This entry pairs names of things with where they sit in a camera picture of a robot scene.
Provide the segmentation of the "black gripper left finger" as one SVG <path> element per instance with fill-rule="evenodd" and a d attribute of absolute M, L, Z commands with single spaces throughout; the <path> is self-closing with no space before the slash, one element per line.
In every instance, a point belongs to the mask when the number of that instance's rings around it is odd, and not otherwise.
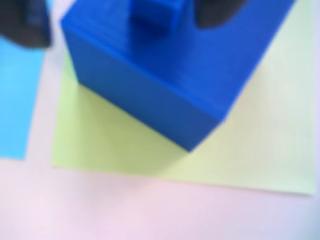
<path fill-rule="evenodd" d="M 2 0 L 0 35 L 25 48 L 52 44 L 50 14 L 45 0 Z"/>

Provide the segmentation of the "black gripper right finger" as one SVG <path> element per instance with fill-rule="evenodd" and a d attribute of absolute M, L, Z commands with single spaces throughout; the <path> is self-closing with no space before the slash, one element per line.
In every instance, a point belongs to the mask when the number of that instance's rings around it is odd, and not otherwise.
<path fill-rule="evenodd" d="M 222 25 L 247 2 L 247 0 L 195 0 L 195 24 L 198 28 L 213 28 Z"/>

